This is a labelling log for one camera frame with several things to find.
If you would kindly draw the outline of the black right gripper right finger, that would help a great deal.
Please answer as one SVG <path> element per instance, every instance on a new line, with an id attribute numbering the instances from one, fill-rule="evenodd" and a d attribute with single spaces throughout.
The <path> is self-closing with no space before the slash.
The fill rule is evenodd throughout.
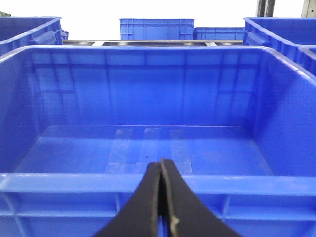
<path id="1" fill-rule="evenodd" d="M 190 189 L 175 163 L 161 160 L 170 237 L 239 237 L 217 218 Z"/>

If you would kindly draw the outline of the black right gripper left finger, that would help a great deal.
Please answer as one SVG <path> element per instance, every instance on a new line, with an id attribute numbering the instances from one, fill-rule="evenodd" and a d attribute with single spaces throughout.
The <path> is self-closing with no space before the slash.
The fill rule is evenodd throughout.
<path id="1" fill-rule="evenodd" d="M 158 235 L 158 198 L 161 164 L 151 162 L 137 189 L 96 237 L 156 237 Z"/>

